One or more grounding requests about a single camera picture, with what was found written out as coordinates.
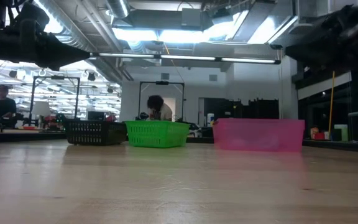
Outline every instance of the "plastic basket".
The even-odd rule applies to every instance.
[[[300,152],[305,122],[290,119],[219,119],[214,142],[220,149]]]
[[[129,144],[137,147],[176,147],[186,144],[189,124],[170,121],[126,121]]]
[[[108,146],[126,141],[126,125],[109,121],[65,122],[67,141],[70,144]]]

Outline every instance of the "pink plastic bin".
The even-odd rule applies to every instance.
[[[300,152],[305,121],[291,119],[219,119],[213,126],[220,149]]]

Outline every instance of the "yellow pole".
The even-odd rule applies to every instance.
[[[335,85],[335,71],[333,71],[333,87],[331,88],[331,105],[329,107],[329,126],[328,126],[329,138],[331,137],[331,124],[333,121],[334,85]]]

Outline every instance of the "green basket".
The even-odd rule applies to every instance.
[[[176,147],[186,144],[189,124],[170,121],[126,121],[129,144],[137,147]]]

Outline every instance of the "table surface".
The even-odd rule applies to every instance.
[[[0,223],[358,224],[358,152],[0,144]]]

